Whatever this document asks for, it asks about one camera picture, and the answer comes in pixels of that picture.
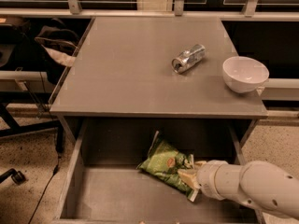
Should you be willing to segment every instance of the white robotic arm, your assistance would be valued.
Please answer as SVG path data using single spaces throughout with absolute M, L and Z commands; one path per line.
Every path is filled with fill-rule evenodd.
M 199 168 L 196 178 L 207 197 L 299 220 L 299 180 L 269 162 L 241 166 L 209 161 Z

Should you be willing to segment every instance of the bowl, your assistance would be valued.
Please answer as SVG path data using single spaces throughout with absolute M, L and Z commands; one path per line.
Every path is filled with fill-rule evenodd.
M 269 71 L 264 64 L 244 56 L 225 60 L 222 74 L 226 85 L 238 93 L 254 91 L 269 78 Z

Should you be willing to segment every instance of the aluminum can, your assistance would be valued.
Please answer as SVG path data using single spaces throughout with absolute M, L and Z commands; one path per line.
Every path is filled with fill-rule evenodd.
M 181 52 L 179 56 L 172 61 L 173 70 L 181 74 L 199 63 L 205 55 L 206 48 L 203 45 L 196 44 L 191 49 L 186 49 Z

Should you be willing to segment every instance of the green snack bag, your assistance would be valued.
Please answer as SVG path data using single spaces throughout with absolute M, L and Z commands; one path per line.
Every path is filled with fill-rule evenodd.
M 193 189 L 184 183 L 178 174 L 178 169 L 191 168 L 191 158 L 172 147 L 159 132 L 154 136 L 148 158 L 137 166 L 137 169 L 144 170 L 166 184 L 185 192 L 188 199 L 193 201 L 195 198 Z

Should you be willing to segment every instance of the black cable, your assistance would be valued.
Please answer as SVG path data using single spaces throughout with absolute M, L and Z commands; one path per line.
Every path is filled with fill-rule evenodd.
M 55 168 L 54 168 L 54 170 L 53 170 L 53 175 L 51 176 L 51 178 L 49 179 L 49 181 L 48 181 L 46 187 L 44 188 L 44 191 L 43 191 L 43 193 L 41 194 L 41 196 L 40 196 L 40 198 L 39 198 L 39 201 L 38 201 L 38 203 L 37 203 L 37 205 L 36 205 L 36 209 L 35 209 L 34 213 L 31 215 L 28 224 L 30 224 L 31 221 L 33 220 L 33 218 L 34 218 L 34 216 L 35 216 L 35 214 L 36 214 L 36 211 L 37 211 L 37 209 L 38 209 L 38 206 L 40 205 L 40 202 L 42 201 L 42 199 L 43 199 L 43 197 L 44 197 L 44 195 L 45 195 L 45 193 L 46 193 L 46 190 L 47 190 L 47 188 L 48 188 L 48 185 L 49 185 L 50 181 L 54 178 L 54 176 L 55 176 L 55 175 L 58 173 L 58 171 L 59 171 L 59 159 L 60 159 L 60 158 L 61 158 L 61 157 L 58 156 L 57 164 L 56 164 L 56 166 L 55 166 Z

